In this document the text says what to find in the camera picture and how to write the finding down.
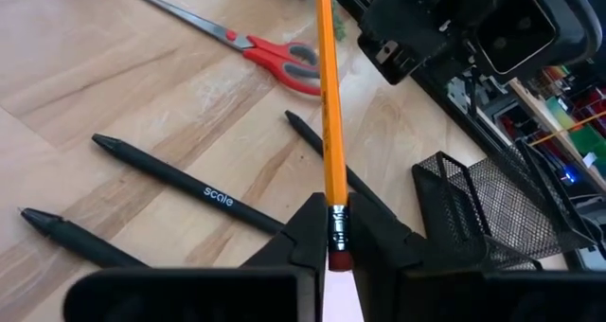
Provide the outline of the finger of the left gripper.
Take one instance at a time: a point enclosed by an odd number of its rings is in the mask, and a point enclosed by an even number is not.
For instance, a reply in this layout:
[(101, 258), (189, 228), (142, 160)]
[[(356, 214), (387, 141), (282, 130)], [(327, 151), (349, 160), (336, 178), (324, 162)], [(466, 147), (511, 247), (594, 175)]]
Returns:
[(441, 30), (429, 21), (360, 24), (358, 45), (391, 84), (421, 72), (439, 85), (465, 66), (462, 41), (467, 32), (457, 26)]

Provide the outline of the black mesh desk organizer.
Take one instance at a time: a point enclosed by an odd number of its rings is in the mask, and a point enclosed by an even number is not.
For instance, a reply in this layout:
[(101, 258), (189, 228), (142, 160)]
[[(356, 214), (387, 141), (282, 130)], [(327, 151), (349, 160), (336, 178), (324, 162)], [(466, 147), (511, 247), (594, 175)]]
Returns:
[(561, 181), (518, 141), (469, 167), (437, 152), (412, 168), (426, 237), (453, 267), (539, 270), (599, 246)]

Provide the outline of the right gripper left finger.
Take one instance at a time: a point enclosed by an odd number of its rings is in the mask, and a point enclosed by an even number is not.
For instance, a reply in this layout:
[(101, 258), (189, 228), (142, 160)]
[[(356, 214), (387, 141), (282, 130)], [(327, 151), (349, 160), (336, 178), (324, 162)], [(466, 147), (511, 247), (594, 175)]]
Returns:
[(97, 271), (63, 301), (65, 322), (321, 322), (328, 211), (314, 193), (244, 264)]

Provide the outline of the potted green succulent plant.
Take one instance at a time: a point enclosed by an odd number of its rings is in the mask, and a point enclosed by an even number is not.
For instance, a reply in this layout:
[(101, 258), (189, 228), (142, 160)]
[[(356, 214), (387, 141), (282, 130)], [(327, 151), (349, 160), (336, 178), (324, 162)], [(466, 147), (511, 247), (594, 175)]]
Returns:
[(342, 42), (346, 38), (346, 30), (344, 26), (344, 22), (339, 16), (338, 10), (338, 1), (331, 0), (331, 9), (332, 9), (332, 21), (333, 21), (333, 31), (335, 40), (337, 42)]

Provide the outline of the black pen with scale print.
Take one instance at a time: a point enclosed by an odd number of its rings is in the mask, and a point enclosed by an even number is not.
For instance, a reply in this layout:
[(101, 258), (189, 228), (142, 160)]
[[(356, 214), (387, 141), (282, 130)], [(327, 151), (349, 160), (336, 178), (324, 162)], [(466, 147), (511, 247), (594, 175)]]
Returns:
[(278, 220), (250, 207), (172, 165), (114, 137), (93, 134), (92, 140), (117, 160), (211, 205), (231, 217), (260, 231), (275, 235), (284, 226)]

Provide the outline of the yellow pencil with eraser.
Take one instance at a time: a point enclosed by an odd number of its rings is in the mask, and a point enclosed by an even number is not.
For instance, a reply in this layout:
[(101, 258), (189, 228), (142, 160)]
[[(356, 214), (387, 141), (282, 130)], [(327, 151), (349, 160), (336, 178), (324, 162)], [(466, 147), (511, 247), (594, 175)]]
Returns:
[(325, 194), (329, 210), (328, 262), (333, 272), (352, 268), (348, 247), (348, 179), (332, 0), (316, 0), (322, 97)]

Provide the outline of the plain black pen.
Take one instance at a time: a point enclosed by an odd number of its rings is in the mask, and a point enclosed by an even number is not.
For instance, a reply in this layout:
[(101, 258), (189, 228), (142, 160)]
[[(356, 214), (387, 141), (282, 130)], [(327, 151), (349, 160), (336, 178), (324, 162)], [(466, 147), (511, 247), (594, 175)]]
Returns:
[[(323, 140), (316, 132), (298, 115), (286, 111), (291, 127), (312, 147), (320, 156), (323, 156)], [(362, 194), (372, 204), (382, 211), (396, 218), (395, 213), (379, 198), (377, 194), (349, 167), (346, 166), (348, 184), (359, 194)]]
[(62, 216), (30, 207), (23, 208), (20, 215), (41, 235), (100, 268), (147, 267), (141, 260)]

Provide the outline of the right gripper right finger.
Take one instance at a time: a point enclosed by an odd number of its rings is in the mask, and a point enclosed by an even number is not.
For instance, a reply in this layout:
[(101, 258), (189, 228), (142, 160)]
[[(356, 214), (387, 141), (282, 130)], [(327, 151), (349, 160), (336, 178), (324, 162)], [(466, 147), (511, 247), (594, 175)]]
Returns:
[(606, 272), (457, 267), (365, 196), (349, 209), (365, 322), (606, 322)]

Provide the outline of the red handled scissors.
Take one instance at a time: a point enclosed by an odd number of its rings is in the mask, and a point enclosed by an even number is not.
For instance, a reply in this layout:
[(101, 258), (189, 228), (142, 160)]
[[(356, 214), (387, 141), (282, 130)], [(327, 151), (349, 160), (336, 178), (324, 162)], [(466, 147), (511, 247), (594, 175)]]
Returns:
[(301, 43), (274, 44), (254, 35), (244, 35), (178, 8), (164, 0), (143, 0), (219, 42), (238, 50), (243, 58), (260, 65), (278, 81), (296, 92), (319, 96), (319, 57), (308, 45)]

